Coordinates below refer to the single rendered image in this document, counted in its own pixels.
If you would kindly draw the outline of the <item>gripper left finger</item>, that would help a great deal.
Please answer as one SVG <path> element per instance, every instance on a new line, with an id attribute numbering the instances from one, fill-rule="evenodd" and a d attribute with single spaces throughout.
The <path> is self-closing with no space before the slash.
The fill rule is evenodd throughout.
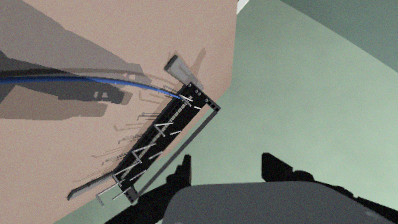
<path id="1" fill-rule="evenodd" d="M 181 168 L 181 169 L 180 169 Z M 172 197 L 181 189 L 192 186 L 191 156 L 185 154 L 182 166 L 166 177 L 166 183 L 142 194 L 138 203 L 105 222 L 104 224 L 156 224 L 163 219 Z"/>

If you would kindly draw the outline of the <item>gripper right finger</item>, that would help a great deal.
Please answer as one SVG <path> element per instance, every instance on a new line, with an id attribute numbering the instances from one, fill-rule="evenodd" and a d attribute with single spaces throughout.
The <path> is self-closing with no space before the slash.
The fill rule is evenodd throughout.
<path id="1" fill-rule="evenodd" d="M 361 205 L 364 205 L 365 207 L 378 213 L 384 218 L 390 220 L 391 222 L 398 224 L 397 210 L 361 197 L 356 198 L 350 191 L 344 189 L 344 187 L 334 186 L 327 183 L 316 181 L 314 180 L 313 175 L 306 171 L 295 170 L 293 172 L 293 167 L 281 161 L 280 159 L 276 158 L 270 153 L 262 154 L 261 176 L 265 182 L 307 181 L 307 182 L 323 184 L 343 195 L 346 195 L 347 197 L 353 199 L 354 201 L 360 203 Z"/>

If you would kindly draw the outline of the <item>blue cable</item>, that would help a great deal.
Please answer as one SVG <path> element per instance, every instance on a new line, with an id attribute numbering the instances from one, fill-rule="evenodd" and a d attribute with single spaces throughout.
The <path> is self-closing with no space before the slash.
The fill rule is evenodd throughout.
<path id="1" fill-rule="evenodd" d="M 169 92 L 153 88 L 150 86 L 120 81 L 120 80 L 113 80 L 113 79 L 103 79 L 103 78 L 92 78 L 92 77 L 72 77 L 72 76 L 28 76 L 28 77 L 3 77 L 0 78 L 0 84 L 9 84 L 9 83 L 24 83 L 24 82 L 48 82 L 48 81 L 84 81 L 84 82 L 103 82 L 103 83 L 115 83 L 115 84 L 123 84 L 123 85 L 130 85 L 136 86 L 141 88 L 146 88 L 154 91 L 158 91 L 178 99 L 181 99 L 179 96 L 171 94 Z"/>

